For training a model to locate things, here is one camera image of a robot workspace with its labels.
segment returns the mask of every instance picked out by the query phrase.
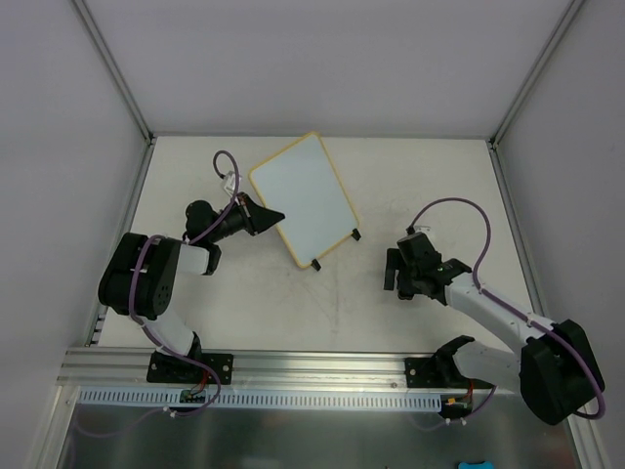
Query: table surface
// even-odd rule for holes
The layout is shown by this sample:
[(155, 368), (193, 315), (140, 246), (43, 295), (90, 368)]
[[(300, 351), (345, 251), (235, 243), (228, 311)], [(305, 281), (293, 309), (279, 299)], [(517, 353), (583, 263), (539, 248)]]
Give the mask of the table surface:
[[(227, 149), (244, 175), (242, 189), (256, 200), (247, 173), (295, 138), (160, 137), (150, 163), (134, 233), (180, 237), (185, 209), (197, 199), (215, 207), (228, 196), (212, 168)], [(386, 250), (404, 236), (428, 202), (461, 196), (481, 205), (493, 240), (480, 276), (529, 306), (521, 266), (490, 157), (483, 141), (323, 139), (360, 220), (362, 239), (347, 240), (320, 259), (322, 269), (299, 269), (275, 229), (220, 242), (219, 269), (211, 277), (179, 275), (172, 307), (212, 349), (329, 352), (433, 352), (458, 335), (505, 349), (475, 321), (428, 298), (399, 301), (382, 288)], [(226, 158), (220, 160), (228, 171)], [(431, 227), (444, 258), (473, 265), (483, 247), (479, 213), (460, 203), (432, 208)], [(101, 346), (151, 344), (127, 318), (109, 311)]]

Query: white wall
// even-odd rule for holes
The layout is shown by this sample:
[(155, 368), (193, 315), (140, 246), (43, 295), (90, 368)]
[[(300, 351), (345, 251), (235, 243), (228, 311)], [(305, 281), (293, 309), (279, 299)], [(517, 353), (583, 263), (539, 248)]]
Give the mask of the white wall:
[(0, 465), (89, 319), (143, 142), (68, 1), (0, 6)]
[(147, 123), (488, 137), (569, 0), (89, 0)]
[(587, 2), (501, 154), (551, 315), (585, 327), (625, 463), (625, 3)]

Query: blue object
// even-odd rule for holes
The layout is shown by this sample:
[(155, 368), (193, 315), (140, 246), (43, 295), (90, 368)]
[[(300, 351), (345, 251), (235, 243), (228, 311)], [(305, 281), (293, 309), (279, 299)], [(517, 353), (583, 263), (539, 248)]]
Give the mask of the blue object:
[(492, 462), (481, 462), (480, 464), (461, 462), (458, 469), (495, 469), (495, 466), (492, 465)]

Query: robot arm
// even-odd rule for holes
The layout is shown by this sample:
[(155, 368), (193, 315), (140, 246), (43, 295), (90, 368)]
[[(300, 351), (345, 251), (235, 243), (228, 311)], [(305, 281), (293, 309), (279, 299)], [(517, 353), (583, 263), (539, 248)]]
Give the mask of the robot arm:
[[(158, 239), (146, 248), (143, 267), (134, 285), (135, 314), (141, 319), (142, 327), (160, 346), (196, 362), (202, 361), (199, 338), (170, 307), (176, 275), (212, 275), (221, 258), (217, 241), (241, 230), (257, 235), (284, 219), (282, 213), (254, 203), (245, 192), (239, 192), (236, 201), (228, 215), (207, 235), (202, 233), (215, 223), (219, 214), (204, 200), (192, 203), (186, 212), (185, 237), (194, 241), (194, 245), (168, 237)], [(143, 234), (122, 236), (100, 282), (100, 302), (119, 315), (130, 316), (133, 273), (147, 242), (148, 237)], [(192, 383), (198, 381), (198, 373), (201, 376), (199, 368), (170, 357), (160, 347), (152, 354), (151, 363), (153, 369), (158, 368), (159, 374), (168, 379), (155, 382)]]
[[(459, 374), (520, 393), (543, 421), (555, 425), (595, 397), (586, 375), (560, 344), (530, 326), (529, 320), (521, 320), (482, 294), (467, 265), (457, 259), (443, 262), (426, 234), (413, 232), (397, 242), (397, 249), (387, 251), (384, 287), (396, 287), (402, 300), (410, 300), (415, 294), (426, 295), (468, 315), (499, 337), (511, 352), (486, 347), (466, 336), (454, 339), (442, 349), (447, 356), (451, 350), (453, 366)], [(495, 296), (515, 306), (502, 295)], [(533, 323), (572, 346), (603, 391), (604, 381), (584, 330), (572, 320), (553, 323), (528, 315)]]

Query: white board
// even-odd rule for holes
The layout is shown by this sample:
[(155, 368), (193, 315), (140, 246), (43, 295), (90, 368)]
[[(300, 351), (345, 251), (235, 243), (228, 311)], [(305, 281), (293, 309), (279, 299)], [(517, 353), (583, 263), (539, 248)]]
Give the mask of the white board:
[(301, 268), (358, 228), (340, 176), (316, 133), (253, 168), (249, 178), (265, 206), (286, 215), (277, 229)]

